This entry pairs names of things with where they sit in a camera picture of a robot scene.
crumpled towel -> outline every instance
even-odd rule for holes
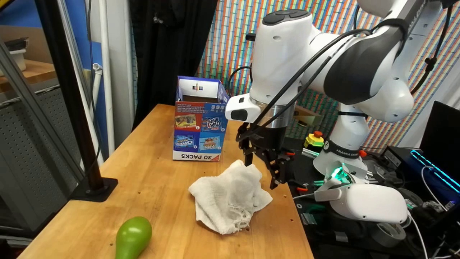
[[[254,212],[266,208],[273,199],[260,187],[260,172],[234,162],[217,177],[201,177],[188,192],[195,198],[197,222],[220,235],[247,229]]]

wooden tabletop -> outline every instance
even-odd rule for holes
[[[26,78],[27,84],[36,84],[56,78],[56,72],[53,64],[26,61],[23,77]],[[10,91],[10,82],[5,75],[0,75],[0,92],[5,91]]]
[[[243,159],[234,141],[240,124],[230,123],[220,163],[172,162],[174,108],[158,105],[102,167],[119,185],[105,203],[69,202],[20,258],[115,258],[118,228],[132,216],[151,221],[152,241],[142,258],[313,258],[287,186],[261,186],[273,202],[251,219],[248,231],[220,236],[195,222],[188,187],[220,175]]]

striped curtain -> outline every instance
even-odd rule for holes
[[[281,9],[303,9],[312,13],[313,23],[317,29],[330,33],[343,33],[352,28],[352,15],[355,6],[355,0],[220,0],[202,61],[198,68],[198,75],[221,80],[228,91],[234,95],[248,92],[248,71],[240,71],[231,82],[227,82],[227,80],[238,67],[250,65],[253,44],[247,42],[244,36],[246,33],[256,32],[256,28],[264,15]],[[460,5],[455,5],[451,15],[451,31],[442,45],[438,64],[424,84],[422,90],[419,90],[415,97],[415,108],[412,114],[396,124],[369,120],[371,134],[365,144],[369,151],[379,151],[384,147],[395,146],[399,141],[399,139],[417,118],[417,114],[421,111],[427,100],[438,88],[451,65],[458,59],[458,6]],[[358,18],[358,28],[371,28],[378,22],[379,18],[361,12]],[[421,78],[425,67],[424,59],[431,57],[441,29],[442,21],[440,19],[427,38],[418,59],[414,61],[409,75],[409,85],[415,85],[415,82]],[[307,91],[299,101],[299,105],[322,117],[322,123],[317,130],[322,130],[325,136],[332,131],[338,107],[335,101],[313,91]],[[312,130],[313,128],[292,126],[287,130],[287,136],[304,139],[304,136]]]

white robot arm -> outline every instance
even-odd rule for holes
[[[313,160],[315,169],[327,177],[338,163],[343,164],[355,173],[355,183],[366,183],[368,170],[358,156],[368,137],[365,118],[395,123],[414,107],[407,78],[417,52],[404,45],[418,31],[417,22],[428,28],[435,22],[442,3],[358,0],[358,5],[382,22],[371,31],[339,36],[317,31],[304,10],[281,10],[264,16],[257,28],[253,85],[248,94],[230,98],[225,117],[244,123],[237,140],[246,164],[251,164],[253,153],[260,157],[271,173],[271,189],[289,180],[284,164],[290,157],[280,150],[280,140],[292,123],[293,104],[306,88],[339,103],[338,121]]]

cardboard box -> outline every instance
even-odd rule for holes
[[[172,160],[220,162],[227,101],[220,81],[178,77]]]

